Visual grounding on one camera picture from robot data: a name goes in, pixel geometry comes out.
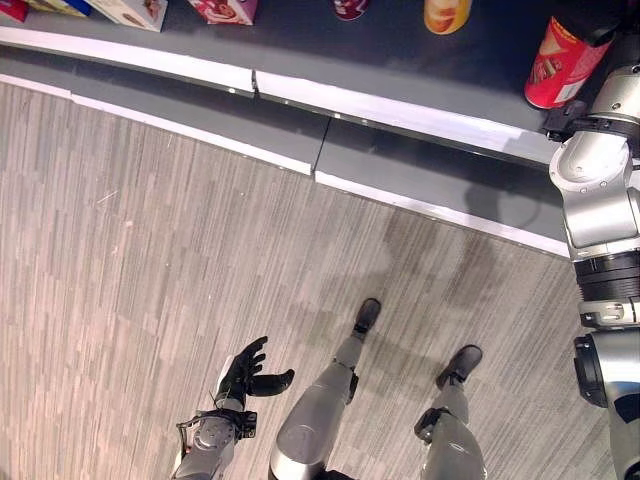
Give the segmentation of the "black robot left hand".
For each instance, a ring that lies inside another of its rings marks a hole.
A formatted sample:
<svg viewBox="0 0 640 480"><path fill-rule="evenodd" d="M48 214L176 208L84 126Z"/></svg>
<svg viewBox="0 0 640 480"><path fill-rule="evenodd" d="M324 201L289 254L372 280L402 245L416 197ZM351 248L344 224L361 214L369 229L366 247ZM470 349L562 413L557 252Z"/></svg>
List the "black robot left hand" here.
<svg viewBox="0 0 640 480"><path fill-rule="evenodd" d="M247 396L276 396L291 386L295 377L293 369L288 369L280 374L261 374L262 362L266 359L266 354L262 353L262 349L267 342L267 336L259 337L231 360L214 397L217 407L228 409L224 403L232 400L243 409Z"/></svg>

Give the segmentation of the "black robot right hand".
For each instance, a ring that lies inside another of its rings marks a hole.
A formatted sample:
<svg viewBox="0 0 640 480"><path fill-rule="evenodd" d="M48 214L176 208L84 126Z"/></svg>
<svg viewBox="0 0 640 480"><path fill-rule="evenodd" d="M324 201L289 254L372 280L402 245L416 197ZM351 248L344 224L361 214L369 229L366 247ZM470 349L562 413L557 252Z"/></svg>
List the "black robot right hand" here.
<svg viewBox="0 0 640 480"><path fill-rule="evenodd" d="M639 64L638 1L564 1L578 36L593 47L612 41L607 71Z"/></svg>

